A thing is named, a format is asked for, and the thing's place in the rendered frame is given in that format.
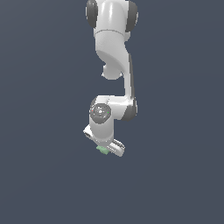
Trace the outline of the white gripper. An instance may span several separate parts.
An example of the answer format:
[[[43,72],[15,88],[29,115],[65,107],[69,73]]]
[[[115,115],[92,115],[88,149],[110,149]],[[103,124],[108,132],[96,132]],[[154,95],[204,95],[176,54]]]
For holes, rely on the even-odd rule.
[[[93,136],[93,133],[92,133],[92,130],[90,129],[90,126],[89,125],[83,130],[83,133],[85,134],[85,136],[87,138],[89,138],[90,140],[92,140],[93,142],[96,143],[96,147],[99,145],[95,141],[94,136]],[[107,150],[109,150],[109,152],[114,153],[118,157],[121,157],[123,155],[124,151],[125,151],[125,146],[121,142],[117,141],[116,139],[114,139],[110,143],[110,145],[108,145],[108,146],[102,146],[102,147],[106,148]]]

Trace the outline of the small green block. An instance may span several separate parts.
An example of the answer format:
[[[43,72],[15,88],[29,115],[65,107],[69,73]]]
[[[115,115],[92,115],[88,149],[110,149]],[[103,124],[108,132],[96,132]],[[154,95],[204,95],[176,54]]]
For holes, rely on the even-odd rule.
[[[109,154],[109,150],[107,150],[106,148],[102,147],[102,146],[97,146],[96,147],[97,150],[99,150],[102,154],[104,155],[108,155]]]

